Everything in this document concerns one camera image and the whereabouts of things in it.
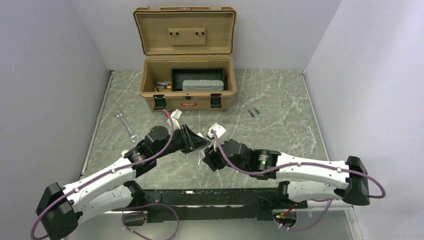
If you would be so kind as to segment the white remote control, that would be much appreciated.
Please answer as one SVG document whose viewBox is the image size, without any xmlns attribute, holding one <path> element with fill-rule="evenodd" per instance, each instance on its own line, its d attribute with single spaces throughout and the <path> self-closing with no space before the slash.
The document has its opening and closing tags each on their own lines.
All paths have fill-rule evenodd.
<svg viewBox="0 0 424 240">
<path fill-rule="evenodd" d="M 199 151 L 199 160 L 198 160 L 198 165 L 200 166 L 201 165 L 201 162 L 203 161 L 203 158 L 206 156 L 206 154 L 205 154 L 205 150 L 209 147 L 210 145 L 206 145 L 206 146 L 204 146 L 204 147 L 202 147 L 202 148 L 200 148 L 198 151 Z"/>
</svg>

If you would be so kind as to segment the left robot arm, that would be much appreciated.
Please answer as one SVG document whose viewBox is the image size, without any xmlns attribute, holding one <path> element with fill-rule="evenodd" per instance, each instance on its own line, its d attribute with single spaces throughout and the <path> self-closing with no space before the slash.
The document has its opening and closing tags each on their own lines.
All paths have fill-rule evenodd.
<svg viewBox="0 0 424 240">
<path fill-rule="evenodd" d="M 210 141 L 183 124 L 169 132 L 161 125 L 153 127 L 138 144 L 108 167 L 73 183 L 48 185 L 35 210 L 33 225 L 42 224 L 46 237 L 61 240 L 80 224 L 104 212 L 139 209 L 145 193 L 135 179 L 156 167 L 157 159 L 182 152 L 203 149 Z"/>
</svg>

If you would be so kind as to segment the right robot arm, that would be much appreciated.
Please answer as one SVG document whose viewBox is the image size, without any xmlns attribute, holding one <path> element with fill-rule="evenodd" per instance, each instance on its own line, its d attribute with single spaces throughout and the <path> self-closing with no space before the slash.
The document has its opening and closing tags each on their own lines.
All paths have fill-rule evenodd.
<svg viewBox="0 0 424 240">
<path fill-rule="evenodd" d="M 362 160 L 321 161 L 269 149 L 251 149 L 233 139 L 203 150 L 212 171 L 232 167 L 258 180 L 279 180 L 276 203 L 287 208 L 306 200 L 338 199 L 355 206 L 370 204 L 368 171 Z"/>
</svg>

